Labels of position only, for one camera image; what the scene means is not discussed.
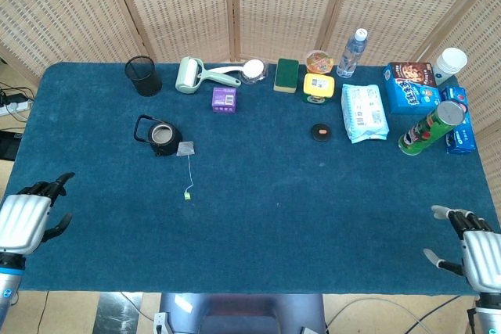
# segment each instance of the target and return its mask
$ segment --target black round lid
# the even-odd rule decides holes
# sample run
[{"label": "black round lid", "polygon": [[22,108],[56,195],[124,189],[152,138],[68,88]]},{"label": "black round lid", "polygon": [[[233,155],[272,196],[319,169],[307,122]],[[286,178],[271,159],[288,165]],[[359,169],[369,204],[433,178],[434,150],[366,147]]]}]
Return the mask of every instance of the black round lid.
[{"label": "black round lid", "polygon": [[315,124],[312,127],[312,136],[316,141],[325,142],[330,139],[330,128],[326,124]]}]

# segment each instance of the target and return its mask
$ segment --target blue snack box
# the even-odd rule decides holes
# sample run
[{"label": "blue snack box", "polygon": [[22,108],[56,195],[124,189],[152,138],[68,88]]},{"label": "blue snack box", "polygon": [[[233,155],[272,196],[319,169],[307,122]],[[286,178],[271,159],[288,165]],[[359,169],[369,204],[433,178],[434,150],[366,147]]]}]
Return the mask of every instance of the blue snack box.
[{"label": "blue snack box", "polygon": [[391,113],[426,115],[441,101],[429,63],[389,63],[383,75]]},{"label": "blue snack box", "polygon": [[[442,100],[462,103],[468,110],[468,97],[465,88],[447,86],[442,89],[440,94]],[[445,144],[448,154],[467,154],[477,148],[469,111],[465,114],[463,123],[445,135]]]}]

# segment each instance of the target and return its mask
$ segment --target white cup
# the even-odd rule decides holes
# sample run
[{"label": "white cup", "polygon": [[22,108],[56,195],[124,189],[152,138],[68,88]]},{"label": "white cup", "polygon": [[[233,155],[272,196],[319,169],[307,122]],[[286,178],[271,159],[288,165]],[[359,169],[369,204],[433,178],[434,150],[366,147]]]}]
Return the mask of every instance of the white cup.
[{"label": "white cup", "polygon": [[455,47],[446,48],[433,66],[435,82],[439,86],[453,74],[457,74],[468,63],[467,54]]}]

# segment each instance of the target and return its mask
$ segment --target mint green roller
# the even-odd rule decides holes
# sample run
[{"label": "mint green roller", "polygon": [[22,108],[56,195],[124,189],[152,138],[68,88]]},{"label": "mint green roller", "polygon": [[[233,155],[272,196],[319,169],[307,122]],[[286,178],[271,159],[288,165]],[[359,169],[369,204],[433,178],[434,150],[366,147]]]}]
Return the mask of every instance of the mint green roller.
[{"label": "mint green roller", "polygon": [[175,80],[175,88],[184,94],[193,94],[204,80],[216,81],[219,84],[238,88],[240,80],[227,74],[210,72],[204,68],[204,62],[197,58],[186,56],[179,64],[178,77]]}]

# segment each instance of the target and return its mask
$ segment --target woven panel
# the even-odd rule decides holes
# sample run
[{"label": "woven panel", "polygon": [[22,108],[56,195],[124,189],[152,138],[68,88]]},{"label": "woven panel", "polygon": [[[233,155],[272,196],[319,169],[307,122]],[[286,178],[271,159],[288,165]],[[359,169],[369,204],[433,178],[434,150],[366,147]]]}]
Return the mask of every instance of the woven panel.
[{"label": "woven panel", "polygon": [[455,0],[343,0],[328,51],[341,57],[357,27],[369,31],[361,64],[406,61]]},{"label": "woven panel", "polygon": [[314,48],[329,0],[240,0],[243,56],[303,61]]},{"label": "woven panel", "polygon": [[481,155],[488,187],[496,206],[496,213],[501,218],[501,135],[489,144],[478,140],[478,151]]},{"label": "woven panel", "polygon": [[62,60],[139,53],[116,0],[0,0],[0,41],[38,77]]},{"label": "woven panel", "polygon": [[435,60],[444,48],[452,46],[468,55],[468,64],[458,73],[458,80],[468,90],[476,132],[501,119],[500,10],[501,0],[477,0],[429,55]]},{"label": "woven panel", "polygon": [[226,0],[132,0],[158,60],[229,59]]}]

